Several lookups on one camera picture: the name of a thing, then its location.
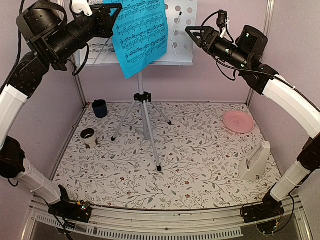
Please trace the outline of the white perforated music stand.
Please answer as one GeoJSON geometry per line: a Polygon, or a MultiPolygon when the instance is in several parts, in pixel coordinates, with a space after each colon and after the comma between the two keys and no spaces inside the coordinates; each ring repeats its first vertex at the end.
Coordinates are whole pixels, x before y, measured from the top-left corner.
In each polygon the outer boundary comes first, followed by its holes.
{"type": "MultiPolygon", "coordinates": [[[[167,52],[159,60],[154,61],[137,77],[138,93],[134,103],[140,104],[142,111],[143,134],[146,139],[153,139],[151,119],[147,105],[152,103],[150,94],[144,91],[144,80],[165,80],[173,76],[173,71],[193,64],[193,42],[185,32],[185,28],[194,24],[197,18],[198,3],[195,0],[164,0],[168,24],[167,52]]],[[[75,55],[77,65],[86,64],[88,50],[79,50],[75,55]]]]}

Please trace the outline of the blue sheet music page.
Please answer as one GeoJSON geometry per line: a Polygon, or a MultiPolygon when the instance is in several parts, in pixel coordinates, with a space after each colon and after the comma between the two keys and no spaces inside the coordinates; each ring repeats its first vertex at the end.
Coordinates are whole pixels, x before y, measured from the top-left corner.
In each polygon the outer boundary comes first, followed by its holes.
{"type": "Polygon", "coordinates": [[[167,53],[168,22],[163,0],[104,0],[122,4],[112,43],[125,79],[167,53]]]}

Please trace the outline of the white sheet music page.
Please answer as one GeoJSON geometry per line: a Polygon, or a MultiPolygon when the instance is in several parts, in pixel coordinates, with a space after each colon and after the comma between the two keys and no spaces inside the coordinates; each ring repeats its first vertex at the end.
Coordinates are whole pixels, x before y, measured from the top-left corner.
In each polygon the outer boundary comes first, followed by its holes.
{"type": "Polygon", "coordinates": [[[88,43],[89,55],[86,67],[118,64],[115,48],[111,38],[93,38],[88,43]]]}

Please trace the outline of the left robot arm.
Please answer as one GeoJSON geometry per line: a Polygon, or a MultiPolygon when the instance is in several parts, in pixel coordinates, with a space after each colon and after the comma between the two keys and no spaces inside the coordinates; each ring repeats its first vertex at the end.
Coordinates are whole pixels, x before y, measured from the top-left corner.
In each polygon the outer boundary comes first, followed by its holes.
{"type": "MultiPolygon", "coordinates": [[[[18,55],[19,0],[0,2],[0,82],[4,83],[18,55]]],[[[82,110],[82,102],[72,76],[50,69],[33,96],[22,108],[9,136],[18,140],[27,159],[49,178],[58,155],[82,110]]]]}

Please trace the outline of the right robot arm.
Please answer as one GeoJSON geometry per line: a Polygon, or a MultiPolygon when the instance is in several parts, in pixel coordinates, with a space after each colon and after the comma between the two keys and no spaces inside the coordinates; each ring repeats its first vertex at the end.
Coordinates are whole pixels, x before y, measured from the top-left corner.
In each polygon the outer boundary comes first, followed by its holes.
{"type": "Polygon", "coordinates": [[[263,197],[258,213],[262,218],[274,214],[281,201],[320,167],[320,110],[274,68],[261,62],[268,38],[246,25],[235,43],[223,38],[211,26],[188,26],[185,32],[215,61],[237,71],[257,94],[266,97],[287,113],[287,120],[308,136],[295,162],[263,197]]]}

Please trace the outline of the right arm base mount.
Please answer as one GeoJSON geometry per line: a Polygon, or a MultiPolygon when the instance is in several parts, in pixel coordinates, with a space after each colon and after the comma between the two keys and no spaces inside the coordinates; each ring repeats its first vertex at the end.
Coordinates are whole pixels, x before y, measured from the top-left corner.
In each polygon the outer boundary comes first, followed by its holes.
{"type": "Polygon", "coordinates": [[[245,204],[240,209],[244,222],[256,223],[257,230],[263,235],[273,235],[283,221],[285,210],[280,204],[275,210],[270,210],[263,203],[245,204]]]}

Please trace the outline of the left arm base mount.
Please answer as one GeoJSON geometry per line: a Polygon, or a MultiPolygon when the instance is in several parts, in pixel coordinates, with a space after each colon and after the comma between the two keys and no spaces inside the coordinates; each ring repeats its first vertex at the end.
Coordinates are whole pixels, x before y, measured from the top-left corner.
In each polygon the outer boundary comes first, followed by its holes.
{"type": "Polygon", "coordinates": [[[48,208],[48,213],[51,215],[82,223],[88,223],[92,214],[91,204],[83,200],[77,203],[61,200],[50,204],[48,208]]]}

